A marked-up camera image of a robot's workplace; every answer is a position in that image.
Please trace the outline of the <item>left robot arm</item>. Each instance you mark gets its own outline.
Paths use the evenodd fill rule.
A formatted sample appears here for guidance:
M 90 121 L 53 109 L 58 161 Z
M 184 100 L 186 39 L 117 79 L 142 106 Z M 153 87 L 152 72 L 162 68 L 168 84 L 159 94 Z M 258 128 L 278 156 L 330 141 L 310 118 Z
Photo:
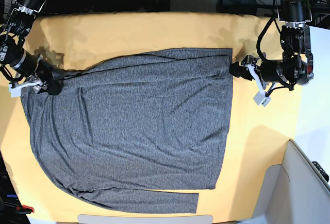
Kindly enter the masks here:
M 241 62 L 230 65 L 229 72 L 246 80 L 259 80 L 261 83 L 279 83 L 282 88 L 293 90 L 295 85 L 305 85 L 313 77 L 313 55 L 311 52 L 310 29 L 312 21 L 309 0 L 273 0 L 277 14 L 272 15 L 258 36 L 257 58 L 246 56 Z M 283 49 L 281 60 L 269 60 L 261 51 L 261 42 L 270 26 L 283 22 L 280 30 L 280 45 Z

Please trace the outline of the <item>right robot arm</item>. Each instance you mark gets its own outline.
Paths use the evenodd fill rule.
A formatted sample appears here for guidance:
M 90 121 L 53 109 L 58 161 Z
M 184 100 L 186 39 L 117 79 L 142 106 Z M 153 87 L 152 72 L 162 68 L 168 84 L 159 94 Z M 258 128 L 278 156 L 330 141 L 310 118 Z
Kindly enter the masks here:
M 61 83 L 53 76 L 54 67 L 42 54 L 31 55 L 24 48 L 25 38 L 47 0 L 13 0 L 1 27 L 1 73 L 9 81 L 12 97 L 19 97 L 23 88 L 36 93 L 58 95 Z

